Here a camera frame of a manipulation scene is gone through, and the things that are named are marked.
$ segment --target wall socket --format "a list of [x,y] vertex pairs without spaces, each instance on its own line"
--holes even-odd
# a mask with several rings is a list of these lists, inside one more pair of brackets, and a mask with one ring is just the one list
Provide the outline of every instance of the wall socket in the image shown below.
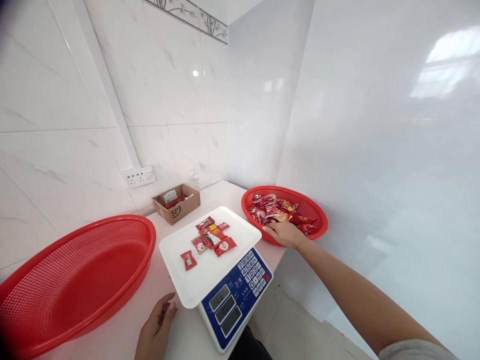
[[143,185],[155,182],[154,169],[151,166],[141,168],[131,168],[121,172],[130,189],[135,189]]

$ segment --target hand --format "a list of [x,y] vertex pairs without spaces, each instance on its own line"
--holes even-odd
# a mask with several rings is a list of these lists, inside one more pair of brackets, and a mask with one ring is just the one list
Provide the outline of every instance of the hand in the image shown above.
[[268,226],[262,227],[268,235],[275,239],[277,243],[287,248],[297,250],[299,245],[309,240],[290,222],[272,222]]
[[165,295],[151,311],[150,317],[140,330],[135,360],[163,360],[169,341],[170,325],[178,310],[175,301],[168,302],[174,296],[174,292]]

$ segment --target red mesh colander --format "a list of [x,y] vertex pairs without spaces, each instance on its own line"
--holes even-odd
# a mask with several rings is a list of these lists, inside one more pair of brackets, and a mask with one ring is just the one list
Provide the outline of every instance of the red mesh colander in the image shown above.
[[248,190],[245,194],[243,194],[241,198],[241,208],[245,213],[246,218],[248,221],[255,226],[257,229],[261,231],[261,238],[266,242],[281,247],[278,242],[274,240],[273,237],[268,235],[265,231],[262,230],[262,225],[259,224],[257,221],[254,221],[249,214],[249,208],[252,206],[252,198],[254,194],[259,195],[268,195],[268,194],[275,194],[279,199],[285,199],[289,203],[293,204],[300,204],[298,207],[298,213],[303,217],[314,218],[317,219],[313,223],[315,229],[312,230],[312,233],[307,236],[310,240],[316,240],[327,232],[329,229],[329,221],[327,220],[327,215],[325,215],[324,211],[318,206],[313,200],[309,199],[305,195],[302,195],[299,192],[287,189],[285,187],[279,186],[257,186]]
[[32,359],[108,320],[145,278],[155,241],[148,219],[120,215],[32,257],[0,285],[0,322],[12,352]]

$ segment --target sf logo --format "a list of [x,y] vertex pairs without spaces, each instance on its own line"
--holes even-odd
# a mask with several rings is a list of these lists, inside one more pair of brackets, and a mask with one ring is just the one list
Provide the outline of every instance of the sf logo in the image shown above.
[[176,209],[170,211],[171,217],[175,219],[178,215],[180,215],[180,212],[181,212],[181,211],[182,211],[182,207],[181,207],[181,206],[179,206],[179,207],[177,207]]

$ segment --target white countertop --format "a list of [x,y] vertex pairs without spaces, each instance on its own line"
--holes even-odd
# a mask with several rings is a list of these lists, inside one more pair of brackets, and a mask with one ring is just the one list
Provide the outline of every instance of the white countertop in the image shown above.
[[[140,329],[155,303],[165,294],[175,291],[160,254],[159,242],[222,205],[246,219],[241,206],[241,198],[245,191],[224,180],[217,182],[200,192],[201,206],[173,226],[157,213],[147,216],[155,226],[157,243],[151,256],[150,269],[137,292],[103,325],[78,339],[62,344],[38,359],[133,360]],[[262,240],[255,247],[274,272],[286,249]],[[219,354],[199,311],[196,308],[191,310],[183,308],[177,296],[173,300],[177,303],[178,312],[171,327],[165,360],[228,359],[234,346],[230,346],[224,354]]]

